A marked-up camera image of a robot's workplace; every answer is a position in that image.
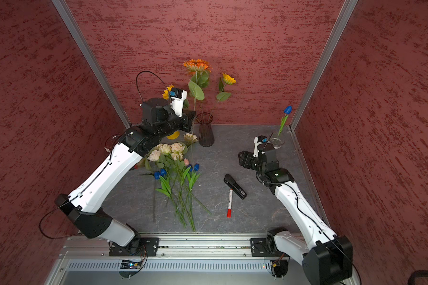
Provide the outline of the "yellow sunflower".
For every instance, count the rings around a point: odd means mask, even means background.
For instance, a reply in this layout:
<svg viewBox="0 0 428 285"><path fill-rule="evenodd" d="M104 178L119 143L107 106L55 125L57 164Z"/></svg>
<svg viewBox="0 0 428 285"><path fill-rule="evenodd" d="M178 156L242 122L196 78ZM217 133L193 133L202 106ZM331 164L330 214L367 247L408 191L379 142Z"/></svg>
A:
<svg viewBox="0 0 428 285"><path fill-rule="evenodd" d="M162 94L162 98L165 100L168 100L170 98L170 93L171 93L173 88L174 88L174 85L169 85L168 87L166 87L166 89L164 90L164 92Z"/></svg>
<svg viewBox="0 0 428 285"><path fill-rule="evenodd" d="M219 93L216 95L216 100L218 102L224 102L228 100L231 97L232 93L228 92L226 88L236 83L237 81L234 77L230 76L229 74L222 73L222 75L219 78L219 84L218 84Z"/></svg>

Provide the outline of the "pale pink rose flower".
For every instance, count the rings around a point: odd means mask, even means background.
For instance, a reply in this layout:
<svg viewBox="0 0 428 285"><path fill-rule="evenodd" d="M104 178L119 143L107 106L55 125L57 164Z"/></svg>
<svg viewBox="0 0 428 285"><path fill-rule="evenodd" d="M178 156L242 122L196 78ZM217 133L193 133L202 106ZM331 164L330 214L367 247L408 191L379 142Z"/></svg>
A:
<svg viewBox="0 0 428 285"><path fill-rule="evenodd" d="M172 153L182 154L184 150L185 150L185 145L181 144L180 142L175 142L171 144Z"/></svg>

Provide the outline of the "orange gerbera flower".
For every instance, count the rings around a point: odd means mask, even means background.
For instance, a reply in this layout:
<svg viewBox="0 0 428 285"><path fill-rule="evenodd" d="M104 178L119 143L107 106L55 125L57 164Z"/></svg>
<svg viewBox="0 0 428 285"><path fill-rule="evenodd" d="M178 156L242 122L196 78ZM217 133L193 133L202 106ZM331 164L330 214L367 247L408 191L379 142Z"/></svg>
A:
<svg viewBox="0 0 428 285"><path fill-rule="evenodd" d="M204 89L209 85L211 66L206 60L191 59L185 61L183 67L190 76L189 94L193 98L194 110L196 110L197 101L205 99Z"/></svg>

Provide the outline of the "blue tulip flower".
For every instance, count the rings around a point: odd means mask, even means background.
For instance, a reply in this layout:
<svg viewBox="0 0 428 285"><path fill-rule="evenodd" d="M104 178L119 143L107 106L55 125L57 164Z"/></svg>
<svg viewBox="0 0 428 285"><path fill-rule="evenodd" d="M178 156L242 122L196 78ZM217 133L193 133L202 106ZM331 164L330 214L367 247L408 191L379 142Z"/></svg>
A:
<svg viewBox="0 0 428 285"><path fill-rule="evenodd" d="M279 131L278 131L278 135L277 135L278 137L281 136L281 134L282 134L282 132L284 130L284 127L286 126L288 117L289 117L289 115L290 115L291 112L292 112L292 106L288 106L288 107L286 107L284 109L284 115L281 118L281 122L280 122L280 125L279 125Z"/></svg>

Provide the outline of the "white rose flower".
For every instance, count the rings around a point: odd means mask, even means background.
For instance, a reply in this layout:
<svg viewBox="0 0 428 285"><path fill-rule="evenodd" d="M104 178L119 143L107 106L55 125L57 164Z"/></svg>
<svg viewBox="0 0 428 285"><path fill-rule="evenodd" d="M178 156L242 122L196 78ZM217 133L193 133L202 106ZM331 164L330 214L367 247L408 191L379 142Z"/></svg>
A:
<svg viewBox="0 0 428 285"><path fill-rule="evenodd" d="M161 154L171 154L172 148L169 144L159 144L158 145L159 151Z"/></svg>

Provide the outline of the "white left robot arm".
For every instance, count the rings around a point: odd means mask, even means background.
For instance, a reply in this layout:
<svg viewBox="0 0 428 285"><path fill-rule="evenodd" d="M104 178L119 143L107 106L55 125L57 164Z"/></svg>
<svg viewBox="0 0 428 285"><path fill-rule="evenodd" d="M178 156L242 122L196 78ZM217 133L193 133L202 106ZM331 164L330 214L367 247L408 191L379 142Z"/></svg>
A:
<svg viewBox="0 0 428 285"><path fill-rule="evenodd" d="M102 210L102 204L125 174L161 140L176 131L191 131L196 111L182 103L152 98L141 105L143 119L119 137L101 165L69 195L61 194L55 203L87 238L102 238L134 254L140 235Z"/></svg>

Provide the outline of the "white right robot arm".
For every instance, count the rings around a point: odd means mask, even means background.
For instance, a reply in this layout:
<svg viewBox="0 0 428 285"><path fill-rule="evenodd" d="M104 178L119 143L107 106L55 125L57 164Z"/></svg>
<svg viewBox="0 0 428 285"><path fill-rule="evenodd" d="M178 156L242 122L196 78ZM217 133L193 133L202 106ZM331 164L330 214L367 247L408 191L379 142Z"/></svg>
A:
<svg viewBox="0 0 428 285"><path fill-rule="evenodd" d="M351 278L352 243L347 237L338 236L318 216L291 173L280 167L274 147L260 144L255 153L240 152L238 163L256 172L258 181L285 206L303 235L300 241L287 230L272 232L276 250L297 261L312 285L334 285Z"/></svg>

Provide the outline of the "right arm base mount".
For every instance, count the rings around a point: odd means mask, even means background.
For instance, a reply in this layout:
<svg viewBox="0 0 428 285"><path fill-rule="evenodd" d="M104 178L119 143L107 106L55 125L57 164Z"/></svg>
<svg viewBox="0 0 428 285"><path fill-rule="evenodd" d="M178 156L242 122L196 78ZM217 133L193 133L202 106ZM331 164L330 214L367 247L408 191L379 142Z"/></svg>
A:
<svg viewBox="0 0 428 285"><path fill-rule="evenodd" d="M273 255L272 251L268 247L266 238L251 238L250 249L253 257L271 257Z"/></svg>

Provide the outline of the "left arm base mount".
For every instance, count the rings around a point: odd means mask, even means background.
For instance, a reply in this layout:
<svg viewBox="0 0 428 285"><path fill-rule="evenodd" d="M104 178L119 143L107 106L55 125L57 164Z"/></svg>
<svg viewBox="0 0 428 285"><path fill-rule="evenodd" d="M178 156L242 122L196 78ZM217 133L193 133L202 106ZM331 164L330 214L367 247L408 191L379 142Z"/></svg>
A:
<svg viewBox="0 0 428 285"><path fill-rule="evenodd" d="M134 238L127 246L121 247L115 242L109 243L111 257L155 257L159 248L158 237Z"/></svg>

